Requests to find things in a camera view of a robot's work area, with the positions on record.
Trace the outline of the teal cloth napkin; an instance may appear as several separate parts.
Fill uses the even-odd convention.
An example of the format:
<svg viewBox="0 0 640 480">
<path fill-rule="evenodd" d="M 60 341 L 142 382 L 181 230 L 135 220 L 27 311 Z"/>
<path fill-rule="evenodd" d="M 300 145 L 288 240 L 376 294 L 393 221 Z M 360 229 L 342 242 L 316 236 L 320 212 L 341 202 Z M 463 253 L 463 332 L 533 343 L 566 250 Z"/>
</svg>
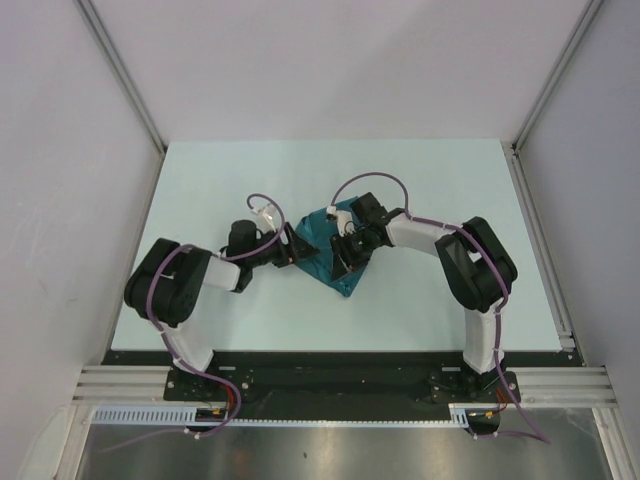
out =
<svg viewBox="0 0 640 480">
<path fill-rule="evenodd" d="M 310 245 L 314 246 L 318 253 L 300 261 L 297 266 L 308 275 L 336 290 L 343 297 L 350 297 L 358 285 L 366 265 L 345 275 L 341 279 L 332 280 L 333 251 L 330 238 L 338 234 L 335 223 L 327 219 L 326 210 L 321 208 L 303 217 L 296 226 L 295 233 Z"/>
</svg>

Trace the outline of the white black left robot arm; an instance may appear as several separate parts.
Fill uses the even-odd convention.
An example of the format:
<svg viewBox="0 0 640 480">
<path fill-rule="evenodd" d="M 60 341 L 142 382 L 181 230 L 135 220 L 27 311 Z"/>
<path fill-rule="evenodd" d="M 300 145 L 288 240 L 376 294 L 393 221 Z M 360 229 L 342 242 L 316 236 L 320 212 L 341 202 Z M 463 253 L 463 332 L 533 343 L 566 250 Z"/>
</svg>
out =
<svg viewBox="0 0 640 480">
<path fill-rule="evenodd" d="M 187 389 L 207 400 L 219 392 L 221 376 L 209 368 L 214 349 L 192 318 L 202 288 L 240 294 L 256 268 L 283 268 L 318 254 L 288 222 L 277 230 L 253 220 L 235 221 L 219 252 L 160 238 L 129 278 L 124 302 L 156 328 L 174 365 L 189 372 Z"/>
</svg>

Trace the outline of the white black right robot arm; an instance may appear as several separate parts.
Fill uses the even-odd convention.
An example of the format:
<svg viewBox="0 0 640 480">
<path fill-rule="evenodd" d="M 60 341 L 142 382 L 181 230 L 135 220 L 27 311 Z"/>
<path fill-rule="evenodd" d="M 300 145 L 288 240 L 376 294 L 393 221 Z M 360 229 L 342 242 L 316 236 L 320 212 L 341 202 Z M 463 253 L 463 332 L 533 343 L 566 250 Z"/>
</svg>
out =
<svg viewBox="0 0 640 480">
<path fill-rule="evenodd" d="M 371 193 L 354 200 L 348 210 L 331 205 L 326 214 L 337 225 L 330 238 L 333 281 L 363 269 L 383 246 L 439 259 L 453 297 L 465 309 L 459 385 L 473 401 L 493 394 L 504 374 L 499 317 L 518 271 L 489 223 L 476 216 L 457 226 L 412 216 L 401 208 L 388 211 Z"/>
</svg>

